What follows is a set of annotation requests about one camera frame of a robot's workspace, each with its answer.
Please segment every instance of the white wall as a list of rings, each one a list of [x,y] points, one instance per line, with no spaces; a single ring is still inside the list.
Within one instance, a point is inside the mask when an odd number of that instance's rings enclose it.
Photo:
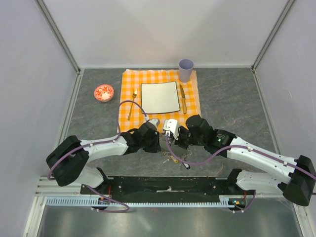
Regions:
[[[76,75],[33,0],[0,3],[0,235],[20,237]]]
[[[257,70],[283,155],[316,167],[316,1],[296,1]],[[316,197],[310,209],[316,220]]]
[[[252,65],[286,0],[45,0],[81,67]]]

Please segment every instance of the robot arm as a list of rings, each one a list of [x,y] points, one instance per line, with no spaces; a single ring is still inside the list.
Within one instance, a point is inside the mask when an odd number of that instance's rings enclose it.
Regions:
[[[90,168],[86,164],[103,157],[135,153],[139,149],[150,153],[161,151],[157,132],[158,124],[158,119],[147,121],[138,129],[121,133],[115,142],[113,142],[114,137],[86,141],[70,136],[48,156],[46,162],[52,168],[62,156],[78,148],[75,154],[69,155],[55,167],[52,172],[54,178],[59,186],[76,182],[93,188],[98,187],[108,178],[101,169]],[[184,149],[187,149],[189,145],[204,146],[211,154],[222,150],[219,153],[221,156],[248,163],[266,172],[251,173],[234,169],[227,179],[231,189],[258,190],[266,193],[280,192],[293,203],[303,206],[309,204],[315,180],[288,165],[298,166],[315,175],[309,158],[300,156],[294,159],[266,151],[230,132],[213,129],[199,115],[188,118],[186,126],[188,129],[180,126],[174,119],[165,121],[163,129],[166,135],[172,138],[169,141],[170,145],[174,143]],[[283,163],[267,156],[277,157]]]
[[[106,175],[101,169],[90,168],[86,164],[99,158],[135,153],[139,149],[149,153],[159,152],[158,125],[159,120],[152,119],[138,129],[122,132],[119,138],[79,140],[76,136],[69,136],[47,157],[46,163],[52,168],[65,154],[75,150],[53,169],[52,175],[57,184],[63,187],[75,182],[98,187]]]
[[[170,119],[164,124],[166,135],[172,137],[175,145],[184,149],[189,145],[204,146],[205,150],[211,154],[223,150],[219,153],[221,156],[245,162],[266,172],[253,173],[234,169],[228,177],[228,182],[231,184],[243,190],[258,190],[263,193],[279,192],[293,203],[302,206],[309,204],[315,180],[294,168],[298,166],[315,176],[314,166],[308,157],[300,156],[295,159],[269,152],[230,132],[213,129],[199,115],[187,119],[188,129],[177,123],[176,120]]]

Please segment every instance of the orange checkered tablecloth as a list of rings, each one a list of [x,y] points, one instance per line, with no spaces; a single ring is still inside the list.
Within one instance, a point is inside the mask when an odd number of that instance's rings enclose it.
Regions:
[[[141,105],[141,84],[142,83],[163,83],[163,82],[177,82],[180,111],[167,114],[149,114],[150,119],[159,119],[160,125],[158,131],[162,132],[163,123],[166,119],[176,119],[184,127],[185,121],[192,115],[201,114],[199,96],[198,96],[198,81],[196,71],[192,71],[188,83],[182,83],[179,80],[178,70],[147,70],[134,71],[126,70],[123,73],[122,88],[120,92],[120,101],[132,100],[133,89],[137,88],[137,97],[135,102]],[[180,91],[180,84],[183,86],[186,95],[187,113],[183,113],[182,97]],[[131,103],[124,103],[121,105],[119,111],[119,124],[122,132],[128,131],[132,128],[139,128],[145,122],[145,117],[141,110],[133,105],[130,121],[127,120]]]

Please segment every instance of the cable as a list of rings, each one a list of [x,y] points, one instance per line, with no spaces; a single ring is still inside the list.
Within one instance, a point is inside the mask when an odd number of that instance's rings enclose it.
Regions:
[[[108,213],[122,213],[122,212],[128,212],[129,206],[126,205],[125,203],[120,202],[120,201],[116,201],[116,200],[114,200],[114,199],[112,199],[112,198],[109,198],[109,197],[106,197],[106,196],[104,196],[103,194],[97,192],[94,188],[90,187],[89,185],[84,185],[84,186],[85,186],[86,188],[90,189],[90,190],[91,190],[92,192],[94,192],[96,195],[99,195],[99,196],[103,197],[104,199],[106,199],[106,200],[108,200],[108,201],[110,201],[110,202],[114,202],[114,203],[117,203],[117,204],[120,204],[120,205],[126,207],[126,209],[124,209],[124,210],[112,210],[112,211],[110,211],[110,210],[99,210],[99,209],[96,209],[96,208],[93,208],[93,207],[92,207],[92,210],[97,211],[97,212],[108,212]]]
[[[254,202],[254,200],[255,200],[256,194],[257,194],[257,191],[255,190],[255,192],[253,193],[253,197],[252,197],[252,199],[251,199],[249,205],[246,206],[243,210],[237,210],[237,211],[233,210],[233,211],[231,211],[231,210],[229,210],[229,209],[224,209],[224,208],[221,208],[221,210],[223,210],[223,211],[228,211],[228,212],[232,212],[232,213],[244,213],[246,210],[248,210],[248,209],[253,205],[253,202]]]
[[[235,207],[237,207],[238,209],[240,209],[240,210],[244,210],[244,208],[239,207],[239,206],[237,206],[236,204],[234,204],[234,205],[235,205]]]
[[[243,199],[242,199],[241,201],[246,200],[246,197],[247,197],[247,191],[244,190],[244,191],[243,191]]]
[[[135,132],[136,130],[137,130],[137,128],[132,128],[132,129],[128,130],[127,132],[131,133],[131,132]]]
[[[244,200],[244,201],[245,201],[245,207],[246,207],[246,206],[247,206],[247,199],[245,198],[245,200]]]
[[[167,134],[167,135],[166,135],[166,145],[167,145],[167,148],[168,148],[169,152],[170,152],[177,160],[181,161],[182,163],[189,164],[189,165],[203,165],[203,164],[206,164],[208,161],[210,161],[210,160],[212,160],[214,157],[216,157],[216,155],[218,155],[218,154],[221,153],[222,151],[228,150],[228,149],[230,149],[230,148],[243,148],[243,149],[248,150],[248,147],[247,147],[247,146],[242,146],[242,145],[230,145],[230,146],[226,146],[226,147],[223,147],[223,148],[219,149],[219,150],[216,151],[211,157],[209,157],[208,159],[206,159],[206,160],[204,160],[204,161],[201,161],[201,162],[188,162],[188,161],[185,161],[185,160],[179,158],[179,157],[172,151],[172,149],[171,149],[171,147],[170,147],[170,145],[169,145],[169,143],[168,143],[168,140],[169,140],[169,136],[168,136],[168,134]],[[277,162],[279,162],[279,163],[282,163],[282,164],[284,164],[284,165],[288,165],[288,166],[290,166],[290,167],[292,167],[292,168],[294,168],[294,169],[297,169],[297,170],[301,171],[302,173],[306,174],[307,176],[311,177],[312,179],[314,179],[314,180],[316,181],[316,176],[312,175],[310,172],[307,172],[306,170],[302,169],[301,167],[298,167],[298,166],[296,166],[296,165],[294,165],[294,164],[291,164],[291,163],[287,163],[287,162],[285,162],[285,161],[283,161],[283,160],[281,160],[281,159],[279,159],[279,158],[273,157],[273,156],[271,156],[271,155],[269,155],[269,154],[266,154],[266,153],[264,153],[264,152],[262,152],[262,151],[259,151],[259,150],[256,150],[256,149],[253,149],[253,150],[251,150],[251,151],[252,151],[252,152],[255,152],[255,153],[258,153],[258,154],[261,154],[261,155],[263,155],[263,156],[265,156],[265,157],[267,157],[267,158],[273,159],[273,160],[275,160],[275,161],[277,161]]]
[[[135,105],[137,105],[143,112],[144,116],[147,117],[147,114],[145,113],[144,109],[139,105],[137,104],[136,102],[132,101],[132,100],[125,100],[123,102],[121,102],[118,106],[118,119],[117,119],[117,122],[118,122],[118,135],[113,139],[113,140],[108,140],[108,141],[101,141],[101,142],[95,142],[95,143],[92,143],[92,145],[100,145],[100,144],[106,144],[106,143],[111,143],[111,142],[114,142],[116,141],[117,139],[119,139],[120,137],[120,126],[119,126],[119,108],[122,104],[124,103],[127,103],[127,102],[131,102],[131,103],[134,103]],[[79,147],[76,147],[74,148],[73,150],[67,152],[66,154],[64,154],[52,167],[51,169],[49,170],[48,174],[47,174],[47,178],[49,180],[54,180],[54,178],[51,178],[51,174],[53,172],[53,170],[65,159],[67,158],[69,155],[71,155],[72,153],[80,150],[81,148],[85,148],[85,147],[88,147],[88,146],[91,146],[91,144],[85,144],[85,145],[82,145],[82,146],[79,146]]]

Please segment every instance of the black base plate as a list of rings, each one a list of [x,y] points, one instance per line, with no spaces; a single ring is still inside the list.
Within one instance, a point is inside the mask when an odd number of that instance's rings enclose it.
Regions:
[[[177,203],[218,202],[219,195],[243,195],[244,190],[229,189],[226,179],[213,177],[130,177],[114,176],[103,182],[96,190],[121,202]],[[178,192],[157,192],[170,189]],[[81,194],[93,194],[81,186]]]

